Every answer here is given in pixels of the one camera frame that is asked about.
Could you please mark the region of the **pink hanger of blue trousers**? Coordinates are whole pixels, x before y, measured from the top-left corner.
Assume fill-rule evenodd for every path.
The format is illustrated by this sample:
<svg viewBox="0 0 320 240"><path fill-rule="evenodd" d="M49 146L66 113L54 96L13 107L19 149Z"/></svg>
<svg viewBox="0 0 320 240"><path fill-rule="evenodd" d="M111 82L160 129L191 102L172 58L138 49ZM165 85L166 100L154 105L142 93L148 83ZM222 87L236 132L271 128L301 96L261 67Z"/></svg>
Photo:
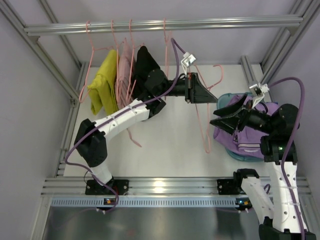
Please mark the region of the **pink hanger of blue trousers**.
<svg viewBox="0 0 320 240"><path fill-rule="evenodd" d="M164 43L165 43L165 51L164 51L164 73L168 77L169 76L169 46L170 40L172 38L172 32L166 30L166 18L163 19L163 34L164 34Z"/></svg>

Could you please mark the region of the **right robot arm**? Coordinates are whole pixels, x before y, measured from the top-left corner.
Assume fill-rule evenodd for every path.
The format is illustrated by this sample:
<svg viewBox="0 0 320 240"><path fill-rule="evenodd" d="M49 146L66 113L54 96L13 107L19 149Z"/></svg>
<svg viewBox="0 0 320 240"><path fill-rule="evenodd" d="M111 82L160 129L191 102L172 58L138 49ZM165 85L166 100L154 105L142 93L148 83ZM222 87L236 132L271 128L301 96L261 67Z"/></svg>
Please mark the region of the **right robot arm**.
<svg viewBox="0 0 320 240"><path fill-rule="evenodd" d="M298 157L294 134L299 128L300 110L292 104L281 105L273 114L259 111L244 95L239 101L214 111L213 126L233 134L245 127L263 132L260 151L271 181L272 196L261 185L254 169L233 173L238 189L249 198L259 221L261 240L315 240L301 213L297 188Z"/></svg>

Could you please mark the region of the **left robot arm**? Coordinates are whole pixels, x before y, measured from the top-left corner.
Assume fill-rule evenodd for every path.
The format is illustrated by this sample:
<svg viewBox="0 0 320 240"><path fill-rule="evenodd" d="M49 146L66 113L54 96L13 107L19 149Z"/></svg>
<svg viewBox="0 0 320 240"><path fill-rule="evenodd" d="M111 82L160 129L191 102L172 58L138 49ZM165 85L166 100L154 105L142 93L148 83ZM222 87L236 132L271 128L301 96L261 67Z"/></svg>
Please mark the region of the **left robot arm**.
<svg viewBox="0 0 320 240"><path fill-rule="evenodd" d="M79 126L74 147L85 160L98 187L107 192L116 192L115 180L106 162L107 143L113 137L157 115L166 106L162 97L183 96L190 104L213 104L218 101L201 84L196 72L182 73L169 80L161 69L153 69L147 74L143 87L142 93L128 106L99 120L85 119Z"/></svg>

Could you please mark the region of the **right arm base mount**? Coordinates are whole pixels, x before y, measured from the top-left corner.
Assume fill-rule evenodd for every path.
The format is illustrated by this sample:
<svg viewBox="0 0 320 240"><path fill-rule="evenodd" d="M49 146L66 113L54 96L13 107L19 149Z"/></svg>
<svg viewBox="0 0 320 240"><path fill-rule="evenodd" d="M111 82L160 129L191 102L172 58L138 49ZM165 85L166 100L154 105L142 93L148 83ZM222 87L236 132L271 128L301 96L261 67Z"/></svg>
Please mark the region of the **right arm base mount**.
<svg viewBox="0 0 320 240"><path fill-rule="evenodd" d="M239 183L233 178L220 178L217 181L217 191L219 195L244 195L245 192Z"/></svg>

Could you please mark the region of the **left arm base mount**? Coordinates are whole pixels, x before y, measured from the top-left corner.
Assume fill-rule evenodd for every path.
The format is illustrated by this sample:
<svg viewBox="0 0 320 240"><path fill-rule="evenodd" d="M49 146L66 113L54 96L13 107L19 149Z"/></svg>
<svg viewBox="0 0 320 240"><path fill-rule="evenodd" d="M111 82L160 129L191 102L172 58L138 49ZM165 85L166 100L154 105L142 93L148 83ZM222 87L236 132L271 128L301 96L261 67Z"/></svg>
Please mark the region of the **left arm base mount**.
<svg viewBox="0 0 320 240"><path fill-rule="evenodd" d="M107 185L112 188L118 195L123 196L128 193L129 190L128 179L112 179ZM105 186L99 184L96 180L91 179L86 182L85 195L87 196L106 196L114 195L114 193L106 188Z"/></svg>

